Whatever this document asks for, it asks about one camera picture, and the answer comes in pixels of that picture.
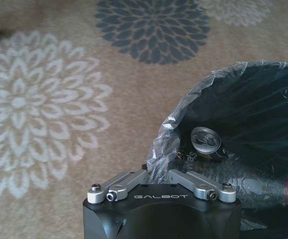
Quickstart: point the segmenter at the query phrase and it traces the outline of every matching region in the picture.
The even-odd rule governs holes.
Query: plastic liner
[[[288,177],[288,63],[241,62],[211,72],[196,85],[165,119],[153,141],[147,159],[150,183],[164,183],[170,168],[196,169],[197,160],[181,161],[178,151],[197,126],[220,135],[229,152],[227,165],[260,170],[271,180]],[[269,206],[245,209],[248,231],[241,238],[288,237],[288,207]]]

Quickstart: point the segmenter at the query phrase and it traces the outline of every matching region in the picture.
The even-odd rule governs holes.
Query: metal clamp
[[[103,184],[93,184],[88,190],[88,202],[98,204],[105,200],[119,201],[125,199],[128,192],[138,184],[146,184],[148,174],[146,170],[136,173],[120,173]]]
[[[112,185],[106,195],[109,202],[117,202],[127,198],[128,192],[136,187],[138,184],[146,184],[148,181],[148,174],[146,170],[139,170],[131,174],[118,184]]]
[[[218,197],[224,203],[233,203],[236,200],[236,190],[231,184],[220,185],[194,171],[182,173],[176,169],[169,170],[168,181],[173,184],[179,183],[199,199],[214,201]]]

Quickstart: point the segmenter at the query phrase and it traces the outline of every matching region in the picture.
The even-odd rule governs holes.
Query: can lid
[[[220,136],[213,130],[205,127],[196,127],[191,133],[192,145],[203,154],[216,152],[221,146]]]

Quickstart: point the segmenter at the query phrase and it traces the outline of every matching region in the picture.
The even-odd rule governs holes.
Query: white flower pattern
[[[271,12],[271,0],[199,0],[208,16],[235,26],[250,26],[262,22]]]
[[[0,41],[0,195],[48,187],[97,148],[108,128],[99,61],[54,35],[17,32]]]

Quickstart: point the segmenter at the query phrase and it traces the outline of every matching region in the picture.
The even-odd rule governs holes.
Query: gray flower pattern
[[[103,38],[147,64],[190,60],[210,30],[196,0],[105,0],[97,5],[96,26]]]

